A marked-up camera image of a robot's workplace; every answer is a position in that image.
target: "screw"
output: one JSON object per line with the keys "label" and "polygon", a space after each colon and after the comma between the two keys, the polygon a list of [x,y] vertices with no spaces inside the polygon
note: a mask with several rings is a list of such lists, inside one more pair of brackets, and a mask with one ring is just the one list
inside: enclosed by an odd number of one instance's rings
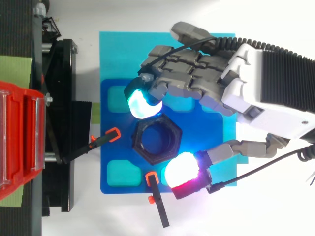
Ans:
{"label": "screw", "polygon": [[36,7],[33,9],[33,14],[37,18],[45,18],[46,17],[46,7],[43,3],[39,2],[36,4]]}
{"label": "screw", "polygon": [[50,103],[53,102],[53,98],[50,96],[50,93],[47,93],[45,96],[46,106],[49,107]]}
{"label": "screw", "polygon": [[78,54],[78,52],[79,52],[78,46],[77,46],[77,45],[73,45],[73,47],[72,47],[72,53]]}

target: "glowing fingertip sensor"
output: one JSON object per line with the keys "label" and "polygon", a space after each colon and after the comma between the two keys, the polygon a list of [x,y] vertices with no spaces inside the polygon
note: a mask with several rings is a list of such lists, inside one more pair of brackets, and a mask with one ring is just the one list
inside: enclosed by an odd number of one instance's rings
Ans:
{"label": "glowing fingertip sensor", "polygon": [[141,89],[137,89],[132,93],[128,99],[128,105],[131,114],[138,119],[154,116],[162,109],[162,101],[154,106],[149,105],[143,97]]}
{"label": "glowing fingertip sensor", "polygon": [[165,179],[171,188],[178,187],[198,177],[199,166],[192,153],[183,152],[166,166]]}

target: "white background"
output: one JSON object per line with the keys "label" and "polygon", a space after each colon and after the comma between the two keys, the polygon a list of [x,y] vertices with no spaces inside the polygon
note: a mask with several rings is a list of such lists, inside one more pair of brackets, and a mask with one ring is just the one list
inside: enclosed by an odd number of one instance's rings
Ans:
{"label": "white background", "polygon": [[[49,15],[63,38],[79,47],[76,99],[99,102],[99,32],[168,32],[186,21],[209,32],[233,32],[315,59],[314,3],[277,0],[51,0]],[[237,126],[238,139],[263,141],[265,133]],[[91,132],[99,135],[100,126]],[[284,154],[307,143],[292,141]],[[268,160],[250,159],[238,175]],[[176,200],[162,194],[170,227],[163,229],[149,194],[105,195],[100,191],[100,150],[75,162],[75,205],[51,208],[44,236],[314,236],[315,186],[306,179],[315,161],[297,156],[209,195],[206,190]]]}

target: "black clamp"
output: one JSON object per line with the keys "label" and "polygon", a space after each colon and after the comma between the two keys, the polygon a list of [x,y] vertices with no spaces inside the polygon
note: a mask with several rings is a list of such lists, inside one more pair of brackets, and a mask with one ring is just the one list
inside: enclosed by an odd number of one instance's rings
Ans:
{"label": "black clamp", "polygon": [[83,154],[88,153],[89,151],[102,146],[106,142],[113,142],[121,137],[120,130],[116,127],[108,130],[105,135],[95,138],[93,135],[91,135],[91,141],[86,146],[83,146],[76,151],[70,153],[68,156],[63,158],[64,163],[69,163],[73,161],[74,159],[78,158],[79,156],[82,156]]}
{"label": "black clamp", "polygon": [[156,173],[147,173],[146,174],[147,184],[151,187],[153,196],[149,196],[149,203],[155,203],[157,205],[157,210],[159,217],[161,219],[163,228],[169,226],[168,218],[166,215],[165,207],[162,201],[161,193],[158,188],[157,175]]}

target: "hexagonal nut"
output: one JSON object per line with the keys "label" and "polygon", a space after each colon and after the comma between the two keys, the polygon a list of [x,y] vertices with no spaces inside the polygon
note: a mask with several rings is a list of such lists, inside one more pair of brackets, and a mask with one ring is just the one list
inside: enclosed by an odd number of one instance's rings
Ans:
{"label": "hexagonal nut", "polygon": [[[142,144],[142,134],[146,128],[152,125],[161,125],[169,137],[168,145],[163,147],[160,153],[150,153]],[[150,165],[157,165],[171,160],[178,155],[182,140],[182,129],[167,115],[158,114],[154,117],[139,120],[132,136],[132,148]]]}

